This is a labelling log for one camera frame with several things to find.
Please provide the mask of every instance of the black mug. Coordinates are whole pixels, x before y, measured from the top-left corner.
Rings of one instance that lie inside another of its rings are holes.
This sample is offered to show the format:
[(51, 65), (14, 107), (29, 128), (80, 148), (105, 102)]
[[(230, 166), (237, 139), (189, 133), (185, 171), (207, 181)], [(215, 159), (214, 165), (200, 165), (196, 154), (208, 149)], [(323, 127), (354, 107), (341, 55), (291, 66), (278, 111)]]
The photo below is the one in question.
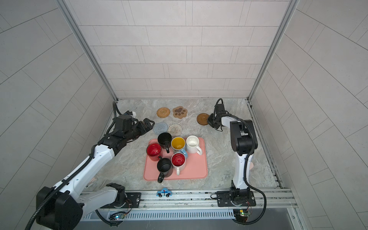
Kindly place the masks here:
[(158, 143), (166, 149), (166, 152), (169, 153), (169, 148), (171, 147), (171, 134), (168, 132), (163, 132), (157, 137)]
[(162, 183), (165, 177), (171, 176), (173, 173), (173, 165), (171, 164), (171, 160), (169, 158), (162, 158), (159, 156), (160, 160), (157, 162), (157, 169), (160, 172), (160, 175), (157, 179), (158, 183)]

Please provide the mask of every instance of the metal corner post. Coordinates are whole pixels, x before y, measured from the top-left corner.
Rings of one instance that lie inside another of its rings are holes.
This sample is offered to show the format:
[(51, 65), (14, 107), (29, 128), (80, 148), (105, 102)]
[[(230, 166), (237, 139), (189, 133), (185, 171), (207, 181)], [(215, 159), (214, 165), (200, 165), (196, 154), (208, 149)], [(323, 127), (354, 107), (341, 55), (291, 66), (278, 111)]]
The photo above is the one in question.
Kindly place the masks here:
[(79, 44), (82, 46), (85, 54), (87, 55), (88, 59), (90, 60), (93, 68), (95, 69), (98, 76), (101, 78), (103, 84), (107, 87), (109, 90), (110, 95), (114, 100), (117, 100), (117, 97), (115, 95), (114, 90), (111, 88), (106, 76), (104, 75), (100, 65), (98, 64), (95, 56), (93, 55), (91, 49), (89, 48), (89, 45), (87, 44), (87, 41), (82, 35), (82, 32), (80, 31), (78, 25), (74, 21), (74, 18), (72, 17), (67, 5), (65, 4), (64, 0), (55, 0), (57, 6), (59, 7), (61, 13), (63, 14), (65, 20), (67, 21), (68, 25), (70, 26), (72, 32), (74, 33), (75, 37), (77, 38)]
[(276, 48), (280, 43), (282, 35), (284, 34), (284, 32), (286, 30), (287, 24), (289, 23), (298, 2), (299, 2), (299, 0), (290, 0), (289, 5), (288, 5), (288, 7), (285, 11), (284, 17), (282, 18), (280, 26), (277, 29), (276, 35), (275, 35), (275, 37), (272, 41), (270, 49), (268, 50), (266, 58), (262, 63), (261, 70), (259, 71), (258, 76), (257, 76), (257, 78), (254, 82), (251, 93), (248, 96), (248, 101), (251, 101), (252, 98), (254, 97), (254, 93), (255, 93), (255, 91), (256, 91), (256, 89), (257, 89), (257, 87), (258, 87), (258, 85), (259, 85), (259, 83), (260, 83), (260, 81), (263, 77), (263, 75), (266, 72), (267, 66), (269, 65), (269, 63), (271, 61), (272, 55), (275, 53)]

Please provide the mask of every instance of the black mug handle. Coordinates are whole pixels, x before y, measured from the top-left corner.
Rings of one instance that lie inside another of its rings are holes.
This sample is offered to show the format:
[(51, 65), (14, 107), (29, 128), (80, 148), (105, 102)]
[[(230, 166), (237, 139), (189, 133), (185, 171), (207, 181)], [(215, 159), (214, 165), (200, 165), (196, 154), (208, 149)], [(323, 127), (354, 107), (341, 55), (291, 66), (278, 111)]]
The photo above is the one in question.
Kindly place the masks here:
[(159, 178), (157, 179), (157, 182), (162, 183), (164, 177), (165, 177), (165, 175), (163, 173), (160, 173)]

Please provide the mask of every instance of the coaster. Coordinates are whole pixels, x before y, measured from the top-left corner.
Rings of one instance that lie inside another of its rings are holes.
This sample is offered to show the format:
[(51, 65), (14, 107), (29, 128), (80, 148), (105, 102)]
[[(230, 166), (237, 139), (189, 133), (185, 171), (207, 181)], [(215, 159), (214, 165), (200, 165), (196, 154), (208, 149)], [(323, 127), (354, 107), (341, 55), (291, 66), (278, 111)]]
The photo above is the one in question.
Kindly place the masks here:
[(177, 117), (179, 119), (182, 119), (183, 117), (186, 117), (188, 113), (187, 109), (184, 109), (182, 106), (178, 106), (173, 109), (173, 115), (174, 117)]
[(153, 132), (156, 135), (160, 135), (163, 132), (167, 132), (168, 128), (169, 128), (169, 126), (165, 122), (159, 122), (159, 123), (155, 124), (155, 126), (153, 127)]
[(166, 107), (159, 108), (156, 112), (158, 117), (164, 118), (170, 115), (170, 109)]
[(200, 125), (208, 125), (207, 118), (209, 115), (207, 113), (200, 113), (197, 116), (197, 122)]
[(170, 125), (169, 129), (167, 130), (168, 133), (171, 134), (173, 137), (177, 137), (181, 134), (183, 128), (179, 124), (172, 124)]

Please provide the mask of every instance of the paw-shaped coaster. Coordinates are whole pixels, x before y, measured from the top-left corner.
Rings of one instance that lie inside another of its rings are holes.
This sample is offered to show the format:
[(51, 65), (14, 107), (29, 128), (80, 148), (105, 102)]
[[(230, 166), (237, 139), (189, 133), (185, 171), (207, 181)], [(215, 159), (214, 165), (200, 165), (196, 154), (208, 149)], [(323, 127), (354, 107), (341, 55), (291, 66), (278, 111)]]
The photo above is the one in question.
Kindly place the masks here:
[(182, 106), (178, 106), (173, 109), (173, 115), (174, 117), (177, 117), (179, 119), (182, 119), (183, 117), (186, 117), (188, 113), (187, 109), (184, 109)]

